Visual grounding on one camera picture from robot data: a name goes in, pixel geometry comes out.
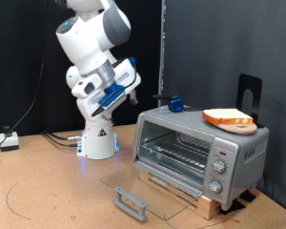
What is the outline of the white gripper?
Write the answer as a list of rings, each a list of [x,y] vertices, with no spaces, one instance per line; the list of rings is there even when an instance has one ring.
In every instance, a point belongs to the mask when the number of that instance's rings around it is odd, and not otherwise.
[[[79,111],[87,121],[95,122],[102,115],[109,115],[130,95],[130,103],[138,103],[134,90],[141,82],[135,68],[135,59],[130,57],[86,78],[81,78],[75,85],[75,97]],[[115,125],[114,118],[105,119]]]

